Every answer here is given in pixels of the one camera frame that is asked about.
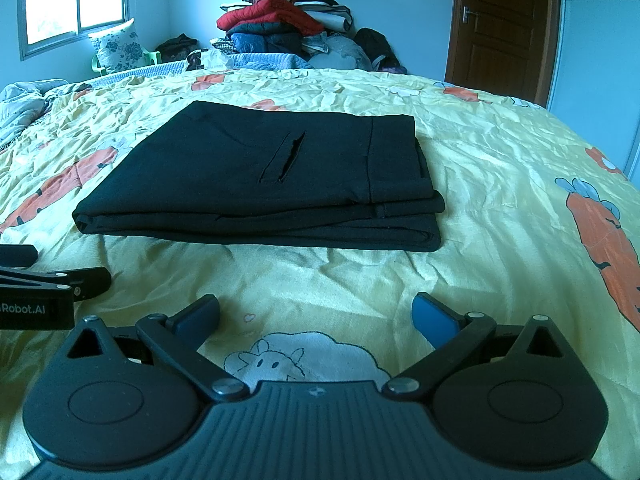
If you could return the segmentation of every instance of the bed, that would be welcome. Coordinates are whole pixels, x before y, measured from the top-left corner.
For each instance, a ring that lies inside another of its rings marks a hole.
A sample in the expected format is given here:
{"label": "bed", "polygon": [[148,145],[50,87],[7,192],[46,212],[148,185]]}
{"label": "bed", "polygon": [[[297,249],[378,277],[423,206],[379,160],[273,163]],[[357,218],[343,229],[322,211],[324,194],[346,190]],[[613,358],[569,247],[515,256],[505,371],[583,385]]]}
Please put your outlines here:
{"label": "bed", "polygon": [[[446,202],[438,216],[442,246],[409,253],[80,234],[71,217],[75,206],[132,148],[195,100],[265,113],[414,116],[434,186]],[[547,314],[609,407],[594,462],[615,480],[640,476],[640,266],[633,249],[640,245],[640,192],[539,106],[361,70],[129,75],[57,98],[49,116],[0,153],[0,197],[0,242],[35,245],[34,270],[111,271],[110,290],[78,303],[77,317],[97,314],[107,325],[124,326],[215,294],[222,323],[200,352],[249,384],[283,379],[275,372],[257,376],[239,358],[267,349],[287,355],[290,380],[364,373],[382,384],[433,350],[411,322],[420,291],[502,324]],[[20,478],[38,463],[21,405],[64,337],[0,337],[3,480]],[[360,364],[350,368],[353,362]]]}

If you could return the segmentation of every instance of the folded black pants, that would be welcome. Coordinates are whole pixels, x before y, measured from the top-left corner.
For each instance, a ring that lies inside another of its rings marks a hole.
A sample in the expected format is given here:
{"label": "folded black pants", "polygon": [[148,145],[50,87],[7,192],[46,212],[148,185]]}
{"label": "folded black pants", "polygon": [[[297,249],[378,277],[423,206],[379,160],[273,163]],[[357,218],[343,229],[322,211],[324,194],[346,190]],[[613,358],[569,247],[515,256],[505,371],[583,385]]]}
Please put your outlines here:
{"label": "folded black pants", "polygon": [[194,102],[82,200],[85,234],[434,251],[434,191],[411,116]]}

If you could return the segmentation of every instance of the door handle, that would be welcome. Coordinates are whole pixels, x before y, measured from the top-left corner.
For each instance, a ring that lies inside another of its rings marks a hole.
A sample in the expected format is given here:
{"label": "door handle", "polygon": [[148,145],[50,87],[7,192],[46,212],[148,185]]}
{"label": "door handle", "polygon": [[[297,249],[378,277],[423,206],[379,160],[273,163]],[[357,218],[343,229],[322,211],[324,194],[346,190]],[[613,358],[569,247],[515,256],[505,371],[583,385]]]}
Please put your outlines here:
{"label": "door handle", "polygon": [[469,10],[469,8],[467,6],[464,7],[464,9],[462,10],[462,23],[468,23],[469,22],[469,15],[472,14],[474,16],[479,16],[479,14],[477,12],[473,12],[471,10]]}

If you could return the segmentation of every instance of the door frame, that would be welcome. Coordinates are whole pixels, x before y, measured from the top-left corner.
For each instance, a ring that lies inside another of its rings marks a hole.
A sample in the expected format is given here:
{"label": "door frame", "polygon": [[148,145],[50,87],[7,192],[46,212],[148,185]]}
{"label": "door frame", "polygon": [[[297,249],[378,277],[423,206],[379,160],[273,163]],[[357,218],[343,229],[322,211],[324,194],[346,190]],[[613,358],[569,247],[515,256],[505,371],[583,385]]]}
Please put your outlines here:
{"label": "door frame", "polygon": [[[560,5],[562,0],[549,0],[546,10],[545,46],[542,53],[542,69],[536,86],[536,98],[534,102],[546,108],[551,90],[551,81],[556,65],[558,53],[558,31],[560,29]],[[445,81],[451,82],[453,69],[456,62],[456,50],[458,49],[458,35],[463,12],[462,0],[453,0],[451,15],[451,34],[449,37],[449,53],[447,55],[447,69]]]}

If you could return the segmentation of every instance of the red jacket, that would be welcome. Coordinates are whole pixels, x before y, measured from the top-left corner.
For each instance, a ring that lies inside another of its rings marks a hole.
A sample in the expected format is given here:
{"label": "red jacket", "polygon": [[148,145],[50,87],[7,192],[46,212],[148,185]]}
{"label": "red jacket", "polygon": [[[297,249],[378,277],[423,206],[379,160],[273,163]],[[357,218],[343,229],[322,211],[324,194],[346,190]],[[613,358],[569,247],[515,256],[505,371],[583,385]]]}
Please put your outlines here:
{"label": "red jacket", "polygon": [[220,30],[229,30],[242,23],[290,23],[303,36],[314,36],[324,30],[322,23],[316,22],[304,10],[300,10],[287,0],[260,0],[242,9],[230,10],[216,23]]}

